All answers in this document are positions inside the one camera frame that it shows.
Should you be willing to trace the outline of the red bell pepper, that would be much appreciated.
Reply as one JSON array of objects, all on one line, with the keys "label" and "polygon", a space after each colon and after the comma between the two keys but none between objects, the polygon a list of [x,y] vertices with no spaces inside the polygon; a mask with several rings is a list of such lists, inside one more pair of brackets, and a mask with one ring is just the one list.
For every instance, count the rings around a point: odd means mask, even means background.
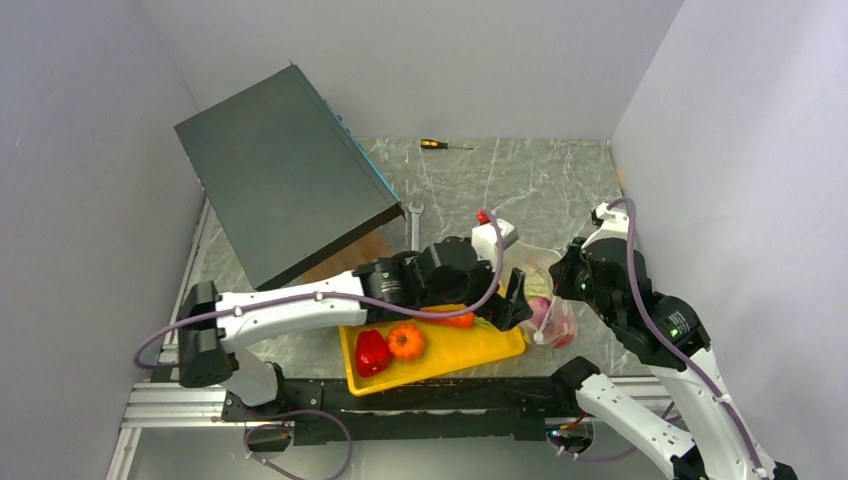
[{"label": "red bell pepper", "polygon": [[361,332],[355,345],[355,367],[360,377],[372,377],[386,370],[391,362],[389,346],[377,330]]}]

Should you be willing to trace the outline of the purple onion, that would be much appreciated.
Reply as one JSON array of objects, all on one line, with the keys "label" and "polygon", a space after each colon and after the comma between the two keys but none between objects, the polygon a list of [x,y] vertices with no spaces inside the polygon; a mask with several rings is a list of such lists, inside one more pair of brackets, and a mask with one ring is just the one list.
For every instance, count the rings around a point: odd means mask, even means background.
[{"label": "purple onion", "polygon": [[533,296],[527,300],[527,303],[532,310],[529,321],[534,327],[540,328],[548,316],[551,301],[544,296]]}]

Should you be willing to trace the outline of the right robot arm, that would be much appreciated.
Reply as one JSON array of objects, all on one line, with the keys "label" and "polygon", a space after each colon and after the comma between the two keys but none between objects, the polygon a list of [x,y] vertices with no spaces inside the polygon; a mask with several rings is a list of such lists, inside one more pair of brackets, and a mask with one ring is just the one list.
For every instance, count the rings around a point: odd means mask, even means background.
[{"label": "right robot arm", "polygon": [[685,423],[678,428],[619,392],[583,357],[553,375],[557,411],[602,420],[667,479],[794,479],[768,455],[726,390],[711,339],[684,300],[654,290],[644,257],[622,235],[577,237],[549,269],[554,293],[588,305],[647,366]]}]

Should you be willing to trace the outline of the green cabbage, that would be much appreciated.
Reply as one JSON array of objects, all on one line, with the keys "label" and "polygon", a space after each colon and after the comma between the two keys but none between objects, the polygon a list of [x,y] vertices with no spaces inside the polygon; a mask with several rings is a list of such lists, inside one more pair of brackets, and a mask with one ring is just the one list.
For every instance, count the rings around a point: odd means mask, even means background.
[{"label": "green cabbage", "polygon": [[525,270],[524,295],[527,299],[543,297],[551,300],[553,297],[553,281],[544,266],[530,265]]}]

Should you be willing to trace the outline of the red apple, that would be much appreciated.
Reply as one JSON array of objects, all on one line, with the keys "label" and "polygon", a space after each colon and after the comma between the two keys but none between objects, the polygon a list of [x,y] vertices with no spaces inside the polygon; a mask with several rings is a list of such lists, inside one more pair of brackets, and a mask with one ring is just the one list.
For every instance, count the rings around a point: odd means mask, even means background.
[{"label": "red apple", "polygon": [[546,327],[545,337],[551,348],[562,348],[574,342],[578,334],[578,326],[573,314],[556,315],[551,318]]}]

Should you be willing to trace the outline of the clear zip top bag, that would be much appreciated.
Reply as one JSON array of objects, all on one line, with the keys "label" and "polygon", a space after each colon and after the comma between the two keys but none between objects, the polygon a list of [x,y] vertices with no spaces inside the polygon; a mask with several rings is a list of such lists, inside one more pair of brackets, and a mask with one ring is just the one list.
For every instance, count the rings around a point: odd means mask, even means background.
[{"label": "clear zip top bag", "polygon": [[525,274],[523,291],[532,316],[518,328],[529,345],[557,349],[577,338],[577,320],[570,304],[553,293],[554,282],[549,268],[561,258],[554,250],[522,241],[515,242],[506,251],[507,272],[519,268]]}]

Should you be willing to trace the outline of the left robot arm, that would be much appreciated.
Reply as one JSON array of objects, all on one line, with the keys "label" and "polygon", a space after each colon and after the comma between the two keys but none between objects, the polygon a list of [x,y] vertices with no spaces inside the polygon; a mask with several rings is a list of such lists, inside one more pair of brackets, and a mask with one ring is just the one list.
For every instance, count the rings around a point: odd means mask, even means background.
[{"label": "left robot arm", "polygon": [[498,294],[501,265],[501,258],[480,258],[470,239],[452,236],[421,252],[379,258],[289,288],[221,293],[214,282],[200,282],[179,310],[178,382],[185,388],[222,385],[261,419],[275,419],[288,402],[282,369],[260,360],[249,346],[316,328],[434,318],[447,305],[463,305],[509,331],[533,311],[518,268],[506,294]]}]

